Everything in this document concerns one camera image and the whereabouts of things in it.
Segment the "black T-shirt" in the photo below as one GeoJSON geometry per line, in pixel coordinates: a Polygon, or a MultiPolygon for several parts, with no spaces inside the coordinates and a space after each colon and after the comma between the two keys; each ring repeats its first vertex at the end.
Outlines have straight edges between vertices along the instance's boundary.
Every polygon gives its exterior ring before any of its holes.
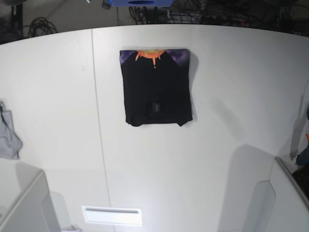
{"type": "Polygon", "coordinates": [[[192,121],[189,50],[121,50],[119,59],[129,125],[192,121]]]}

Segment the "blue bin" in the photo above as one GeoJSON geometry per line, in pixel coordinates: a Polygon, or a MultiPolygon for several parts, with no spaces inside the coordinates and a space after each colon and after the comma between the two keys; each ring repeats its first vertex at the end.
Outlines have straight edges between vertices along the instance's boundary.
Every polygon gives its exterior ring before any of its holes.
{"type": "Polygon", "coordinates": [[[145,7],[170,7],[174,0],[108,0],[107,3],[114,7],[145,6],[145,7]]]}

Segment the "grey cloth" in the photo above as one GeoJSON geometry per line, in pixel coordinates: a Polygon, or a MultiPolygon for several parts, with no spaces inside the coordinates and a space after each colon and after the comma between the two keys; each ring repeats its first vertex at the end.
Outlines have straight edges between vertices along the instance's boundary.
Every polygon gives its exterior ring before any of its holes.
{"type": "Polygon", "coordinates": [[[0,157],[8,160],[19,160],[19,151],[23,147],[21,139],[14,130],[12,112],[0,102],[0,157]]]}

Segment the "black keyboard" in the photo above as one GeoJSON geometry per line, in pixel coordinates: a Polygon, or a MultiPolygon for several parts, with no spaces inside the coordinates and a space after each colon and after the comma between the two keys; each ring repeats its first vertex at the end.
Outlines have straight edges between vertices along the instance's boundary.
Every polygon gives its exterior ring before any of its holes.
{"type": "Polygon", "coordinates": [[[295,171],[293,177],[305,195],[309,197],[309,166],[303,166],[301,169],[295,171]]]}

